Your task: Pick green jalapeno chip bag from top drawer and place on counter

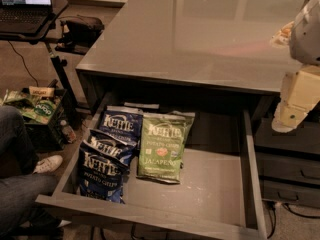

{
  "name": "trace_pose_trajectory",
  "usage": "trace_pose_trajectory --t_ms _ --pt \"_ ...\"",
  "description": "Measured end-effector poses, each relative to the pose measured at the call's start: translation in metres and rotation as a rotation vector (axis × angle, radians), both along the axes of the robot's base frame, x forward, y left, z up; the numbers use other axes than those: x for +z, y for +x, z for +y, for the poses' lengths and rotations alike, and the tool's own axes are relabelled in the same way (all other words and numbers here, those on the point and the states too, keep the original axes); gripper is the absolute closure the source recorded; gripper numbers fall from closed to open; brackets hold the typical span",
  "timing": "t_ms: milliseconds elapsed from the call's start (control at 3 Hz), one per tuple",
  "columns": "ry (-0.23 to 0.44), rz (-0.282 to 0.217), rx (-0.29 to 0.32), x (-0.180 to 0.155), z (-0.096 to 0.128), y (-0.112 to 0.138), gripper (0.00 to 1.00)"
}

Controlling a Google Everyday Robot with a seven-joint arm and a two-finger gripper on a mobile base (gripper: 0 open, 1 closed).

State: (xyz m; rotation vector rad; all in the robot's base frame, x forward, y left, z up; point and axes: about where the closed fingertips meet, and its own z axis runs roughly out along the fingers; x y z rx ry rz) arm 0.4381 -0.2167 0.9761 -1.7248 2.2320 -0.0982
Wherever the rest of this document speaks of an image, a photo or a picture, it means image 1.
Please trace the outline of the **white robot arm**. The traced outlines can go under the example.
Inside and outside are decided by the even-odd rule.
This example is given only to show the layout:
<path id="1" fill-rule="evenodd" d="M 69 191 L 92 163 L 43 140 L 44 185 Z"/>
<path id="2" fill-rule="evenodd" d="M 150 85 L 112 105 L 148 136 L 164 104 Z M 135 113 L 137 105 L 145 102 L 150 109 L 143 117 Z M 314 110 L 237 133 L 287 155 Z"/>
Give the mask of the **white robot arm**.
<path id="1" fill-rule="evenodd" d="M 288 133 L 320 102 L 320 0 L 307 0 L 296 16 L 289 39 L 290 55 L 302 64 L 296 73 L 286 73 L 272 129 Z"/>

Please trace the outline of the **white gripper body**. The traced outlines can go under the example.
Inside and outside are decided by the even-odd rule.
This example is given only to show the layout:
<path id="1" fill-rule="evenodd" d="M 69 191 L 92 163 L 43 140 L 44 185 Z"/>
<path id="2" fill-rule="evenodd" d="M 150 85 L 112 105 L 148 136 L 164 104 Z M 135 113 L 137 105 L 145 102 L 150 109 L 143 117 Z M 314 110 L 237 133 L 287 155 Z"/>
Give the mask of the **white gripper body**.
<path id="1" fill-rule="evenodd" d="M 289 110 L 299 113 L 311 111 L 320 101 L 320 67 L 305 65 L 296 73 L 286 73 L 281 101 Z"/>

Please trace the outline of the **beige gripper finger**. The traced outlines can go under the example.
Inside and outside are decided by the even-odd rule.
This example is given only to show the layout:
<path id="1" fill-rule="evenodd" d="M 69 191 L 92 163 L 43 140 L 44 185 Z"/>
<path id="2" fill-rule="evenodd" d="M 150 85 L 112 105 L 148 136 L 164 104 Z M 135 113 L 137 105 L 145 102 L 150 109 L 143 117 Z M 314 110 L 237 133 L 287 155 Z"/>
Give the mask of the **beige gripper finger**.
<path id="1" fill-rule="evenodd" d="M 276 132 L 288 133 L 295 130 L 307 115 L 304 110 L 280 102 L 275 110 L 271 127 Z"/>

